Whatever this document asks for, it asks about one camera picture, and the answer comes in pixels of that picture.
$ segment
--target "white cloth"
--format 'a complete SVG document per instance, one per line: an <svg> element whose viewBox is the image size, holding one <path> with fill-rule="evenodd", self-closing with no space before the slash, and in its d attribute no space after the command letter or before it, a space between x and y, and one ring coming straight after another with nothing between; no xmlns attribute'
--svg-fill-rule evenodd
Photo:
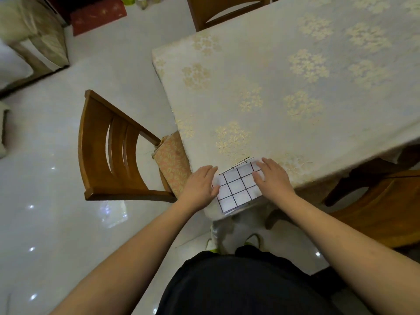
<svg viewBox="0 0 420 315"><path fill-rule="evenodd" d="M32 67L0 40L0 90L34 73Z"/></svg>
<svg viewBox="0 0 420 315"><path fill-rule="evenodd" d="M152 54L192 171L302 186L420 136L420 0L280 0Z"/></svg>

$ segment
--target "chair seat cushion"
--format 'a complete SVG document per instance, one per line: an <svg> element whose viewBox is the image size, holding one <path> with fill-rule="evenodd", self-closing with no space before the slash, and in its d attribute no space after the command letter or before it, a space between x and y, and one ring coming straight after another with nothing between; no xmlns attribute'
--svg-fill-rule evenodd
<svg viewBox="0 0 420 315"><path fill-rule="evenodd" d="M152 157L171 187L173 194L178 198L191 175L189 160L179 132L163 137Z"/></svg>

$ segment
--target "hand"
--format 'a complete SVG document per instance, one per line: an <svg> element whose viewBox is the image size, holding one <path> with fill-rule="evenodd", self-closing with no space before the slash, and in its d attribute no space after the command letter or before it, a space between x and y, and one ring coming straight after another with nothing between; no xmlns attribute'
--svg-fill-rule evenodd
<svg viewBox="0 0 420 315"><path fill-rule="evenodd" d="M282 198L294 193L286 170L273 159L262 159L257 165L264 174L264 180L255 171L252 173L255 183L260 188L262 195L272 202L281 201Z"/></svg>
<svg viewBox="0 0 420 315"><path fill-rule="evenodd" d="M218 167L198 168L187 180L178 201L186 210L195 213L208 206L219 194L220 186L212 187L214 174Z"/></svg>

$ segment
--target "paper grid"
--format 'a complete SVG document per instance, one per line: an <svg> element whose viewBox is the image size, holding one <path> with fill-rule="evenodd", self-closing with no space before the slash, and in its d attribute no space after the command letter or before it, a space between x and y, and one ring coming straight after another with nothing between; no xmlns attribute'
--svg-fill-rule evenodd
<svg viewBox="0 0 420 315"><path fill-rule="evenodd" d="M218 176L220 191L217 200L223 213L233 211L262 195L252 177L252 172L256 171L264 178L255 161L253 158L246 159Z"/></svg>

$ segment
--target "black pants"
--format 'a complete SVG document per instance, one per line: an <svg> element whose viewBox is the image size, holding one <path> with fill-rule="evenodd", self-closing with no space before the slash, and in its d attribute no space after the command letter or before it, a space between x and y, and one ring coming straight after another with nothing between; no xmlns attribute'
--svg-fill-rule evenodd
<svg viewBox="0 0 420 315"><path fill-rule="evenodd" d="M198 253L193 258L186 260L181 268L176 271L172 280L169 282L166 290L162 296L162 300L165 299L165 296L168 292L171 291L172 287L180 281L185 274L197 263L205 259L212 259L220 256L218 253L213 253L210 251L203 251ZM266 263L270 263L277 268L281 268L288 273L293 273L302 281L308 283L315 291L318 292L321 296L329 299L333 293L341 290L346 285L344 281L339 277L339 275L331 268L326 268L318 273L313 275L307 275L306 273L299 270L292 262L283 257L277 257L270 252L262 252L252 245L244 245L239 247L235 251L236 257L244 257L249 259L257 259Z"/></svg>

